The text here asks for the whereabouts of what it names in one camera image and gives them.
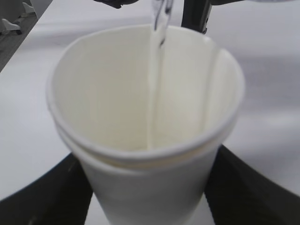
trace floor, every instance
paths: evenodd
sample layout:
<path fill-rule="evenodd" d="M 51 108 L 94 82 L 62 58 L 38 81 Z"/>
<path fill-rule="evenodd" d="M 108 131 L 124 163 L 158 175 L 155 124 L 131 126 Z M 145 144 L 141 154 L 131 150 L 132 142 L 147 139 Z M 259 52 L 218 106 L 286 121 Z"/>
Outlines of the floor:
<path fill-rule="evenodd" d="M 27 37 L 37 21 L 38 19 L 35 14 L 22 15 L 22 17 L 16 21 L 16 23 L 19 23 L 21 26 L 21 35 L 17 35 L 15 31 L 2 32 L 0 35 L 0 72 Z"/>

